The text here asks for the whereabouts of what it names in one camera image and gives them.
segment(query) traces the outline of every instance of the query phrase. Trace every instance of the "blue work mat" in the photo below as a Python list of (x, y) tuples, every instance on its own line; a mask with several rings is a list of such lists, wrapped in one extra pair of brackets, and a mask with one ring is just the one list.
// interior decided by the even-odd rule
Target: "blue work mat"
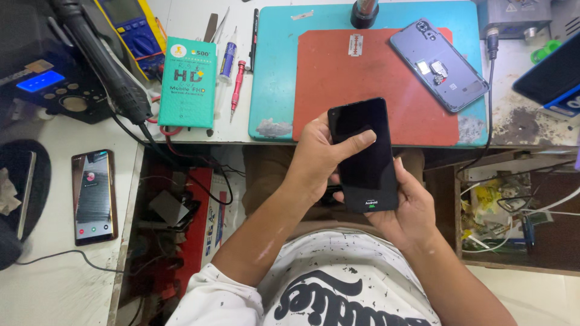
[[(481, 73), (477, 9), (471, 1), (380, 3), (372, 28), (403, 28), (425, 17), (435, 26), (453, 33), (453, 46), (467, 55)], [(354, 29), (350, 24), (353, 5), (275, 6), (260, 12), (256, 63), (248, 133), (261, 141), (292, 141), (298, 36), (308, 30)], [(309, 13), (313, 15), (292, 19)], [(481, 97), (458, 116), (458, 146), (482, 146), (487, 141), (487, 117)]]

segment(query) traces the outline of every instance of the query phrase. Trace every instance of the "screen assembly box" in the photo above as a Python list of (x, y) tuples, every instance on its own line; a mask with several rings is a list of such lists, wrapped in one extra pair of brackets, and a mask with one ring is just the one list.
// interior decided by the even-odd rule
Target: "screen assembly box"
[(213, 128), (216, 45), (168, 37), (159, 125)]

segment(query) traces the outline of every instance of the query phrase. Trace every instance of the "person's right hand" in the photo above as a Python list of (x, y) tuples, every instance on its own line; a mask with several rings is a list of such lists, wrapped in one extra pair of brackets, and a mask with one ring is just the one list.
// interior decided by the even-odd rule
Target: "person's right hand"
[[(387, 240), (401, 251), (423, 247), (439, 231), (435, 226), (435, 206), (431, 194), (407, 172), (401, 158), (394, 160), (395, 174), (399, 182), (399, 206), (395, 211), (366, 213), (368, 220), (381, 231)], [(331, 179), (338, 183), (339, 177)], [(334, 198), (344, 202), (340, 191)]]

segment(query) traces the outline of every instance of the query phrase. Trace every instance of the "glue tube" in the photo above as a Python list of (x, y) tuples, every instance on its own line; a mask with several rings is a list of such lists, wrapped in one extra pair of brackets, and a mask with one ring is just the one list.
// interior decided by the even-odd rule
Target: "glue tube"
[(231, 36), (230, 41), (226, 45), (226, 52), (223, 55), (222, 68), (217, 76), (220, 82), (231, 83), (231, 71), (234, 67), (235, 50), (238, 46), (235, 44), (237, 41), (238, 27), (235, 27), (234, 34)]

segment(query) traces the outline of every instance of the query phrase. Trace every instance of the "black pen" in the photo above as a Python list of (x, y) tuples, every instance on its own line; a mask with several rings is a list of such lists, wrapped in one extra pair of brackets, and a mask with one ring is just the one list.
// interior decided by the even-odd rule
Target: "black pen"
[(256, 42), (258, 41), (258, 9), (254, 9), (254, 21), (252, 27), (252, 52), (250, 52), (250, 71), (253, 72), (254, 63), (256, 62)]

